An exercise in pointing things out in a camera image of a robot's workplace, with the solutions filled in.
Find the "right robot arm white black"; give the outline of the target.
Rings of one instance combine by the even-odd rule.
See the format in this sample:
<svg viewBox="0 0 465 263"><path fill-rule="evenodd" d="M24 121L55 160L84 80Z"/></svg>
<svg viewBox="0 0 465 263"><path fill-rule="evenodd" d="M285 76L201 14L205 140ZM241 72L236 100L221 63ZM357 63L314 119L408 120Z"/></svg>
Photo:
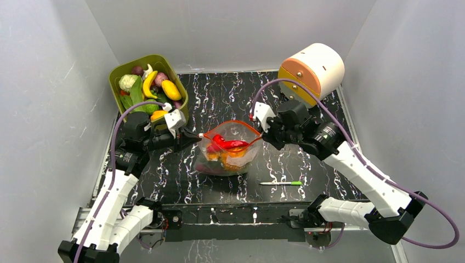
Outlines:
<svg viewBox="0 0 465 263"><path fill-rule="evenodd" d="M256 102L252 118L260 124L264 141L278 150L288 144L298 145L341 172L369 200L352 202L319 195L299 215L299 223L322 227L328 222L343 222L367 228L381 241L395 245L423 209L423 201L390 186L387 177L378 178L370 172L335 123L315 123L299 101L286 101L276 113L269 105Z"/></svg>

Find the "orange pineapple toy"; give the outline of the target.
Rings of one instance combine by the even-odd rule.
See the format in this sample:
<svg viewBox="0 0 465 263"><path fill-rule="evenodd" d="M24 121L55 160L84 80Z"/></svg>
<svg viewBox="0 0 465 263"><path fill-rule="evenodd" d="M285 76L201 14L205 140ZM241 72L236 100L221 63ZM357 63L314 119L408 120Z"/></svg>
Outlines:
<svg viewBox="0 0 465 263"><path fill-rule="evenodd" d="M251 153L246 151L207 153L206 158L208 161L220 162L226 171L243 170L253 160Z"/></svg>

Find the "red chili pepper toy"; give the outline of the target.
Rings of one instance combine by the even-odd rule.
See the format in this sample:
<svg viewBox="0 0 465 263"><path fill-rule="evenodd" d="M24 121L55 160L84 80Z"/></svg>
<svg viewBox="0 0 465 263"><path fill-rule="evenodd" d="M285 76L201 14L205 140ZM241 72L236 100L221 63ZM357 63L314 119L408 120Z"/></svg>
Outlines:
<svg viewBox="0 0 465 263"><path fill-rule="evenodd" d="M246 141L241 140L229 140L226 141L221 135L217 134L213 137L213 144L218 145L222 149L231 150L238 147L247 147L249 145Z"/></svg>

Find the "clear zip bag orange zipper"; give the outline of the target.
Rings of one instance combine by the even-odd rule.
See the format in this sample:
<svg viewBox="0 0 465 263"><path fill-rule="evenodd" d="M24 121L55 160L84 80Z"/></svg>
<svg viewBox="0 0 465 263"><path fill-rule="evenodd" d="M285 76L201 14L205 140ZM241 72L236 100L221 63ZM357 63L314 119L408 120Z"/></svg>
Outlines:
<svg viewBox="0 0 465 263"><path fill-rule="evenodd" d="M263 146L260 133L242 121L226 121L200 134L200 154L195 162L199 173L232 176L248 172Z"/></svg>

